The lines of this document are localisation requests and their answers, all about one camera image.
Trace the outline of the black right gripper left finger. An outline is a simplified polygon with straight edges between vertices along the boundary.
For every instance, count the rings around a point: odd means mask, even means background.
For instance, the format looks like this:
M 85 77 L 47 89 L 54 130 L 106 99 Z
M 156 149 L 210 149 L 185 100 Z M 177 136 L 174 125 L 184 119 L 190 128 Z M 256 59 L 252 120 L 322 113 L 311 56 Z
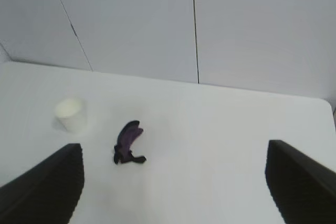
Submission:
M 1 187 L 1 223 L 69 223 L 84 184 L 81 145 L 67 144 Z

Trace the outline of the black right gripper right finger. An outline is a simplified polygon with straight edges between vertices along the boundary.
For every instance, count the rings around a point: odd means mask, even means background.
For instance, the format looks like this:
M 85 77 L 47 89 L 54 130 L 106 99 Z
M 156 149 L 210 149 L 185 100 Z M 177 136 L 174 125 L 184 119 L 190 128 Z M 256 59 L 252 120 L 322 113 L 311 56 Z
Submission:
M 331 169 L 282 140 L 270 140 L 265 178 L 285 223 L 335 223 Z

